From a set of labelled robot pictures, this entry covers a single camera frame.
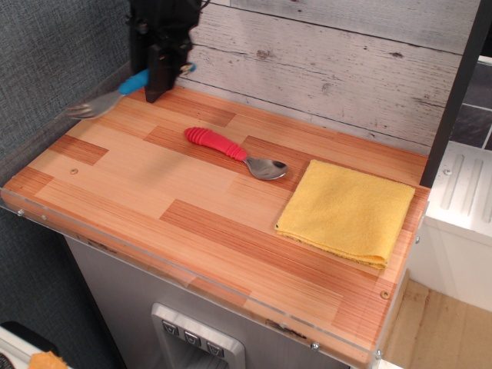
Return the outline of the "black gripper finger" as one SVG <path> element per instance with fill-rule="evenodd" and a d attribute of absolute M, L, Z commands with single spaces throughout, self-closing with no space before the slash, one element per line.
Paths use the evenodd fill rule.
<path fill-rule="evenodd" d="M 178 77 L 192 72 L 188 53 L 192 50 L 191 39 L 154 42 L 148 49 L 148 82 L 145 97 L 149 103 L 156 102 L 175 86 Z"/>
<path fill-rule="evenodd" d="M 147 67 L 150 28 L 146 21 L 130 21 L 130 63 L 134 75 Z"/>

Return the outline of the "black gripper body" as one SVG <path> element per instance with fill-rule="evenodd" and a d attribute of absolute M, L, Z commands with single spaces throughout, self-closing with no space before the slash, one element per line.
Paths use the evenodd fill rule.
<path fill-rule="evenodd" d="M 192 48 L 190 31 L 199 23 L 202 1 L 130 1 L 131 30 L 163 48 Z"/>

